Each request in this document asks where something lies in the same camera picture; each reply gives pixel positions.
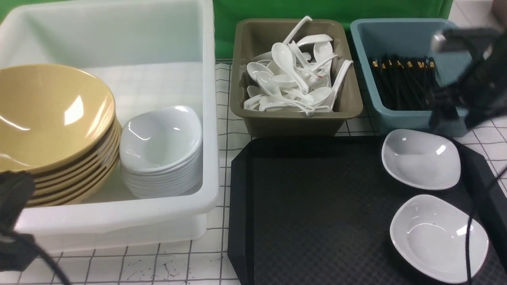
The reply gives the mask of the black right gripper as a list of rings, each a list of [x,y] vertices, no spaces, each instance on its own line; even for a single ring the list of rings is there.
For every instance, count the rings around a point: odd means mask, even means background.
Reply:
[[[430,92],[431,131],[458,121],[456,108],[468,111],[464,118],[467,130],[506,115],[506,38],[498,38],[490,45],[491,51],[487,58],[470,40],[460,41],[470,53],[475,52],[477,57],[455,82]]]

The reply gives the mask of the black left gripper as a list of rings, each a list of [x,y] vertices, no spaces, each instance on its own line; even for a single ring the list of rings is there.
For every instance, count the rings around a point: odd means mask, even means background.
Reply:
[[[33,235],[18,233],[16,237],[10,237],[5,234],[13,233],[17,220],[34,190],[35,184],[29,173],[1,173],[1,271],[24,271],[37,258],[37,252],[33,249]]]

